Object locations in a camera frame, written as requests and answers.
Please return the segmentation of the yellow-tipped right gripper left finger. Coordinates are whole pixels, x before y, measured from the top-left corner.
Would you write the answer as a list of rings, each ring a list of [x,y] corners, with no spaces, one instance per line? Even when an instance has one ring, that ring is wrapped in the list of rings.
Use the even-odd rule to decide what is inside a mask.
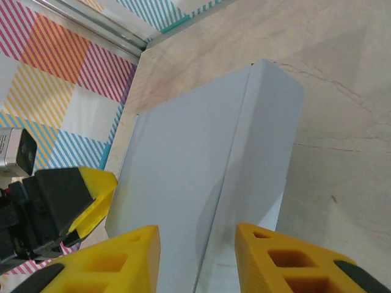
[[[147,225],[51,261],[14,292],[156,292],[159,228]]]

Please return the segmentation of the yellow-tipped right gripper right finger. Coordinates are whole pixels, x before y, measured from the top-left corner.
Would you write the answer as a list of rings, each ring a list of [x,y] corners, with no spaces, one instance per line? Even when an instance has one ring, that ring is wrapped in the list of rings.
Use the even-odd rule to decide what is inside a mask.
[[[235,255],[241,292],[390,292],[345,255],[249,223]]]

